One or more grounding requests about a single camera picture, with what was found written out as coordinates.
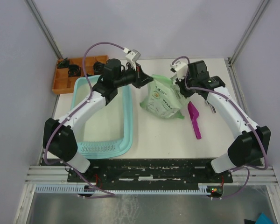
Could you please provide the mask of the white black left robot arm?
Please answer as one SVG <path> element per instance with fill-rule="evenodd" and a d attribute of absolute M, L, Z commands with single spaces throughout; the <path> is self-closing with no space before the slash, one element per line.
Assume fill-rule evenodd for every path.
<path fill-rule="evenodd" d="M 59 119 L 49 118 L 44 125 L 43 148 L 60 160 L 66 162 L 75 170 L 83 182 L 89 182 L 94 177 L 90 161 L 78 152 L 74 132 L 96 112 L 107 106 L 118 94 L 118 88 L 132 84 L 141 88 L 153 81 L 145 74 L 141 66 L 131 63 L 123 66 L 118 59 L 109 59 L 105 64 L 96 62 L 94 70 L 99 73 L 96 84 L 86 99 Z"/>

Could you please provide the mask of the green cat litter bag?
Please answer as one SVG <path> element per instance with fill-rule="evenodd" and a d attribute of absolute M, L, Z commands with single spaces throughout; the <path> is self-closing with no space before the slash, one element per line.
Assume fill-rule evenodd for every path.
<path fill-rule="evenodd" d="M 162 119 L 184 119 L 181 109 L 188 100 L 180 94 L 168 77 L 152 75 L 154 79 L 148 84 L 148 94 L 140 107 Z"/>

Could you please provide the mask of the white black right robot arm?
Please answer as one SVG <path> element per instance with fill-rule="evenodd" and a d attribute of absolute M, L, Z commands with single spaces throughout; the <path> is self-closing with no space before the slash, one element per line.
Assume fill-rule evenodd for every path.
<path fill-rule="evenodd" d="M 185 98 L 194 94 L 203 97 L 221 115 L 234 137 L 227 152 L 211 161 L 211 167 L 205 170 L 205 178 L 216 182 L 222 177 L 222 172 L 251 167 L 259 159 L 264 160 L 264 165 L 258 169 L 267 169 L 270 129 L 259 126 L 240 108 L 223 80 L 218 76 L 210 77 L 203 60 L 184 63 L 176 59 L 170 66 L 176 76 L 173 84 L 178 86 L 180 93 Z"/>

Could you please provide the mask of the magenta plastic litter scoop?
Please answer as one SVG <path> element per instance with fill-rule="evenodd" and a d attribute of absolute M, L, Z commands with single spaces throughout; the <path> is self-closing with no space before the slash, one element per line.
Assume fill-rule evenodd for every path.
<path fill-rule="evenodd" d="M 193 126 L 193 130 L 194 130 L 196 139 L 200 140 L 202 137 L 201 137 L 201 133 L 200 133 L 198 122 L 197 122 L 197 119 L 199 117 L 199 112 L 191 101 L 188 103 L 188 112 L 190 115 L 190 119 L 191 119 L 191 123 Z"/>

